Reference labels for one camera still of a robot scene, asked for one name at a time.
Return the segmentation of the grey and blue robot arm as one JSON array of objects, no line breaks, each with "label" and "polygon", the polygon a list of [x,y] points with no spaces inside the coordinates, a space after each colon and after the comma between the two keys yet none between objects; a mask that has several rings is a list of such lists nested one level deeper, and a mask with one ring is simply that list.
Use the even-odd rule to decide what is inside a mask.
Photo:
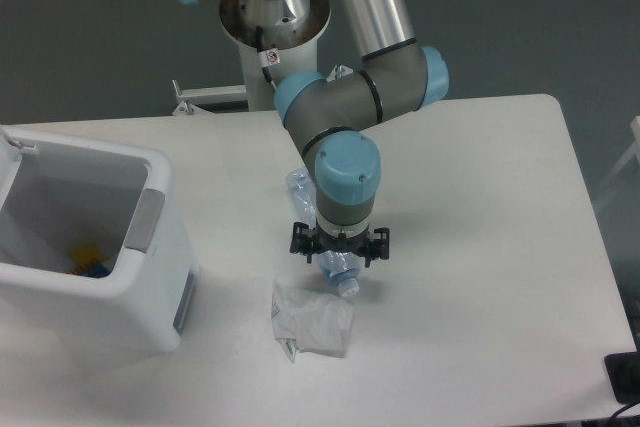
[{"label": "grey and blue robot arm", "polygon": [[315,61],[329,0],[220,0],[219,16],[249,51],[248,102],[278,112],[316,186],[315,223],[294,225],[291,252],[370,262],[388,258],[390,234],[370,225],[381,160],[364,132],[441,100],[449,73],[436,49],[416,41],[404,0],[343,1],[363,66],[334,80]]}]

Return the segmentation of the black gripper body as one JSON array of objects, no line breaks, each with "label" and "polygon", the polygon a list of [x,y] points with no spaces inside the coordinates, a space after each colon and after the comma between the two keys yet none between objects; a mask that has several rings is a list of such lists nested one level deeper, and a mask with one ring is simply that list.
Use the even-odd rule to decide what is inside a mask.
[{"label": "black gripper body", "polygon": [[368,230],[365,229],[355,236],[348,236],[345,233],[334,236],[325,232],[321,227],[317,227],[314,235],[314,244],[318,252],[357,253],[366,244],[367,235]]}]

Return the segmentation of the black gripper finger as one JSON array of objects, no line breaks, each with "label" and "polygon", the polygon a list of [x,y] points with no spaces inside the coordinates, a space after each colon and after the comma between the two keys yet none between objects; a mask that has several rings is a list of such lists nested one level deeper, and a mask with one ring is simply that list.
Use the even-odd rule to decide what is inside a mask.
[{"label": "black gripper finger", "polygon": [[308,264],[312,263],[315,247],[316,229],[308,224],[296,221],[293,223],[292,236],[289,247],[291,254],[299,254],[305,257]]},{"label": "black gripper finger", "polygon": [[369,268],[376,260],[386,261],[390,258],[390,229],[380,227],[368,232],[362,245],[364,265]]}]

